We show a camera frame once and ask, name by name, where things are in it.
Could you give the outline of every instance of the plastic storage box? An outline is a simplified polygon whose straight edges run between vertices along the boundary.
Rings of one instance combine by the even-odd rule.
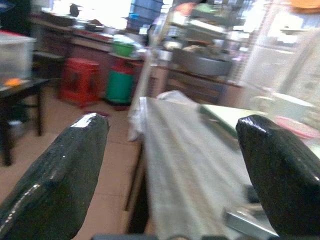
[[[0,31],[0,81],[31,77],[35,41],[31,37]]]

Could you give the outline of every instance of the green bowl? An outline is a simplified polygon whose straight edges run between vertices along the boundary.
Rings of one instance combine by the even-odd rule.
[[[128,43],[114,42],[113,50],[115,54],[123,57],[129,57],[134,51],[134,45]]]

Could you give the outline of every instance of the red plastic stool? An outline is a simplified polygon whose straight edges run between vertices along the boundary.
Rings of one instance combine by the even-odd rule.
[[[68,58],[62,73],[60,98],[81,108],[99,100],[99,63],[84,58]]]

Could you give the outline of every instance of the tiled floor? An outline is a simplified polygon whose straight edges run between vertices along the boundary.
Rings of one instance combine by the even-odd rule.
[[[29,126],[24,136],[15,141],[14,164],[9,167],[0,166],[0,202],[13,189],[30,164],[64,128],[84,112],[75,105],[56,99],[53,88],[46,87],[44,93],[44,135],[36,136],[33,126]],[[89,240],[96,233],[124,231],[123,209],[139,153],[138,143],[127,141],[127,111],[114,111],[103,101],[86,107],[85,110],[109,113],[110,130],[98,184],[84,224],[75,240]]]

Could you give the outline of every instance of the pink plate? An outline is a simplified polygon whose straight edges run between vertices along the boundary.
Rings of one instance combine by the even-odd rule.
[[[287,117],[283,117],[283,116],[276,116],[275,123],[278,124],[280,127],[290,130],[300,138],[305,138],[305,139],[320,138],[320,132],[317,129],[312,128],[299,121],[296,121]]]

